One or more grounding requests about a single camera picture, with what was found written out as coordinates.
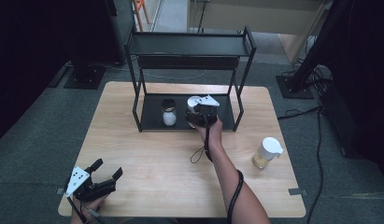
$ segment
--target gray carpet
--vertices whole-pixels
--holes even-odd
[[[287,110],[306,111],[320,104],[314,100],[284,99],[276,76],[288,65],[254,63],[246,85],[265,86],[278,116]],[[228,85],[230,73],[208,71],[148,71],[147,82]],[[47,88],[0,140],[0,223],[67,223],[58,215],[61,195],[55,194],[68,178],[92,120],[100,95],[109,81],[129,81],[129,73],[108,68],[98,90]],[[320,116],[320,159],[324,172],[322,194],[311,223],[384,223],[384,178],[377,166],[365,160],[342,157],[329,120]],[[317,112],[279,122],[292,166],[304,196],[307,212],[319,189]],[[273,218],[273,223],[306,223],[303,218]],[[115,223],[114,218],[106,218]]]

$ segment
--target forearm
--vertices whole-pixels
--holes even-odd
[[[235,166],[233,165],[232,161],[225,153],[221,144],[211,146],[210,149],[210,154],[215,166],[215,171],[220,182],[226,211],[228,211],[230,202],[235,194],[235,189],[238,185],[238,172],[235,169]],[[259,202],[258,198],[255,196],[255,194],[250,189],[247,183],[243,184],[243,187],[238,195],[233,210],[232,221],[234,224],[270,222],[261,203]]]

